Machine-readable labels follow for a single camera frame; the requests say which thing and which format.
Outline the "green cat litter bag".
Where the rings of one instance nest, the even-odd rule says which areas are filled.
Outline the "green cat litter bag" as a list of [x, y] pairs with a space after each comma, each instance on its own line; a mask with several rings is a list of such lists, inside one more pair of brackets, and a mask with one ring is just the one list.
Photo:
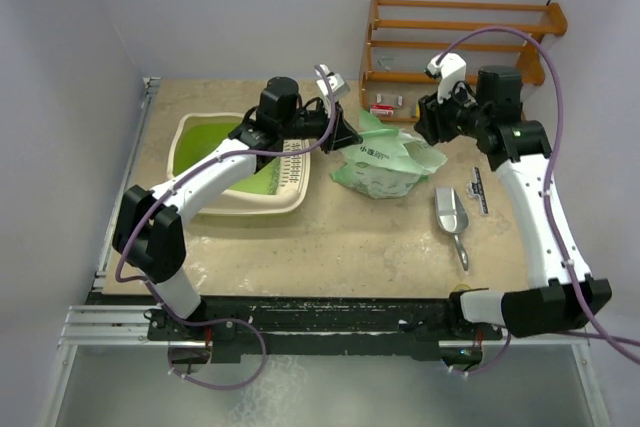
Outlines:
[[331, 179], [369, 198], [404, 197], [447, 162], [447, 156], [426, 141], [369, 112], [360, 113], [359, 127], [362, 143], [341, 150], [343, 164]]

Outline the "black white bag sealing strip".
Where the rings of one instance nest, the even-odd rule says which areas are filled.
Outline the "black white bag sealing strip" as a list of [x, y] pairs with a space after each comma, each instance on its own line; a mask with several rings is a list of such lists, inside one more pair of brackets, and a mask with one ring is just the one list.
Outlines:
[[467, 185], [467, 192], [470, 198], [476, 199], [479, 203], [480, 212], [483, 216], [489, 215], [489, 208], [484, 189], [484, 183], [478, 167], [472, 168], [472, 180]]

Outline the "silver metal scoop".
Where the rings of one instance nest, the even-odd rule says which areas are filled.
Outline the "silver metal scoop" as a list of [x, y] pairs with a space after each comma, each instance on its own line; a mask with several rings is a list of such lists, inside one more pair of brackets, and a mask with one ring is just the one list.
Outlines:
[[464, 272], [469, 271], [469, 256], [461, 235], [469, 226], [469, 216], [460, 197], [452, 187], [435, 189], [435, 212], [439, 227], [453, 238], [458, 258]]

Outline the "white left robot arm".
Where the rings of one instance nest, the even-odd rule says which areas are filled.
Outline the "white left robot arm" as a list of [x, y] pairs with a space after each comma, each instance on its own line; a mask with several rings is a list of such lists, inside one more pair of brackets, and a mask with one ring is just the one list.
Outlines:
[[287, 140], [307, 140], [307, 152], [325, 153], [362, 141], [339, 104], [347, 83], [323, 65], [316, 72], [320, 94], [313, 109], [302, 103], [295, 80], [274, 77], [212, 153], [150, 190], [134, 185], [123, 194], [112, 247], [120, 264], [138, 270], [137, 280], [172, 314], [171, 328], [184, 339], [198, 337], [206, 325], [206, 304], [183, 268], [185, 225], [225, 190], [287, 156]]

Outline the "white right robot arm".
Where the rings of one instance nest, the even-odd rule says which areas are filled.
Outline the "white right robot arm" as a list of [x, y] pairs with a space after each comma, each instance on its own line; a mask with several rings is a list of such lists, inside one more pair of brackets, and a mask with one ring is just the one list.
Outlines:
[[529, 287], [453, 294], [446, 330], [467, 338], [480, 324], [499, 325], [518, 338], [584, 327], [612, 298], [608, 280], [597, 280], [573, 240], [547, 169], [552, 148], [538, 121], [522, 116], [522, 80], [514, 67], [488, 66], [477, 85], [465, 82], [466, 65], [429, 64], [436, 93], [419, 99], [414, 129], [430, 145], [472, 138], [504, 186], [524, 242]]

